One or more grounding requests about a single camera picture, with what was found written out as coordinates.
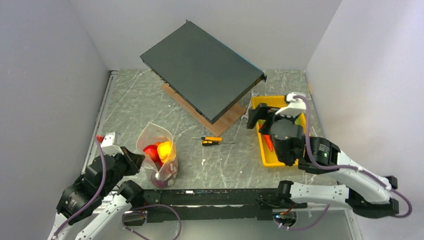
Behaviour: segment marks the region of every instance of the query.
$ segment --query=screwdriver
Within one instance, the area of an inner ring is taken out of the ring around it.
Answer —
[[[220,141],[208,141],[208,140],[201,141],[201,145],[204,147],[212,146],[212,145],[220,145],[220,144],[234,144],[234,142],[221,143]]]
[[[222,137],[218,137],[218,136],[192,137],[192,139],[201,139],[201,140],[215,141],[215,142],[221,142],[223,140]]]

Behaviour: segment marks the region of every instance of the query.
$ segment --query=carrot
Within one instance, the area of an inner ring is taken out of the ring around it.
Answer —
[[[265,139],[266,145],[269,148],[269,151],[272,152],[274,150],[273,141],[271,140],[271,136],[268,134],[262,134],[263,138]]]

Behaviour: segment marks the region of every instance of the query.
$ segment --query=red apple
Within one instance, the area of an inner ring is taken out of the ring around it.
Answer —
[[[158,146],[147,145],[143,149],[143,152],[145,154],[147,154],[154,163],[159,163],[159,164],[162,163],[161,159],[159,158],[159,154],[158,154]]]

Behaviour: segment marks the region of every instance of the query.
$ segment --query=bag of fruit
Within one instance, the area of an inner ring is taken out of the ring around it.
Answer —
[[[178,171],[177,149],[168,130],[149,122],[135,147],[146,156],[142,167],[153,185],[161,189],[174,185]]]

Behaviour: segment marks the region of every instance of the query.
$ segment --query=white wall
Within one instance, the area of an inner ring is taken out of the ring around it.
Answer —
[[[43,240],[87,154],[108,71],[68,0],[0,3],[0,233]]]
[[[423,239],[423,22],[421,0],[343,0],[306,68],[326,137],[398,177],[414,206],[408,219],[360,218],[366,240]]]
[[[110,70],[188,19],[262,69],[305,69],[341,0],[70,0]]]

